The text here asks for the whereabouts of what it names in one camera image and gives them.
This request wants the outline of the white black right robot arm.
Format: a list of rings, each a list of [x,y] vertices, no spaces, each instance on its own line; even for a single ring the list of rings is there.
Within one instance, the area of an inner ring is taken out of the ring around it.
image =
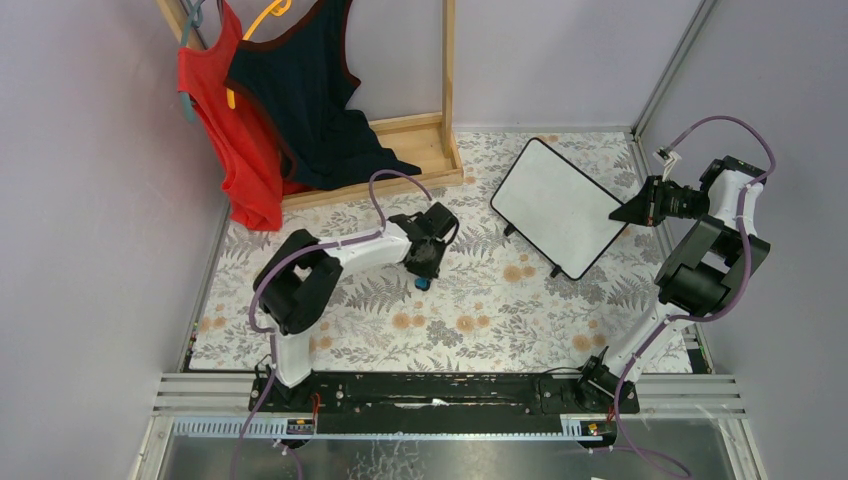
[[[767,173],[732,156],[715,159],[697,188],[666,173],[648,177],[612,220],[656,227],[667,218],[693,225],[661,265],[657,299],[630,331],[592,356],[574,388],[580,409],[608,413],[635,396],[647,363],[688,326],[731,308],[771,246],[757,235],[755,206]]]

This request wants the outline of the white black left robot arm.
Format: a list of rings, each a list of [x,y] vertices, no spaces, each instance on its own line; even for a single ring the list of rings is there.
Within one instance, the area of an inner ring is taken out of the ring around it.
[[[415,287],[430,289],[459,232],[459,220],[434,202],[424,212],[396,214],[359,234],[319,238],[292,233],[254,280],[249,310],[271,319],[271,361],[277,382],[293,388],[313,371],[308,331],[321,319],[343,278],[370,268],[401,265]]]

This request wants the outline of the black framed whiteboard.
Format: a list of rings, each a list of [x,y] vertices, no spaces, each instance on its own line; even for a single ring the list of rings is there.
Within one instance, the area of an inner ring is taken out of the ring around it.
[[[583,278],[628,226],[609,215],[623,202],[539,138],[527,141],[490,199],[507,224],[552,264]]]

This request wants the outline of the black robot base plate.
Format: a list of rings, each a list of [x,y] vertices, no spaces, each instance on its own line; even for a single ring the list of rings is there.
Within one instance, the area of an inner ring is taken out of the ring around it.
[[[319,371],[287,388],[259,372],[248,406],[303,414],[320,434],[548,434],[561,432],[561,416],[607,420],[639,412],[632,383],[618,400],[613,388],[611,381],[562,371]]]

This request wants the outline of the blue and black eraser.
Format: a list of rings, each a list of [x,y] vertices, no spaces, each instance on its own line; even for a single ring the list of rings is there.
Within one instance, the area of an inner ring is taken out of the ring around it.
[[[430,286],[431,286],[431,280],[428,279],[428,278],[422,278],[422,277],[416,278],[415,281],[414,281],[414,286],[418,290],[428,291],[430,289]]]

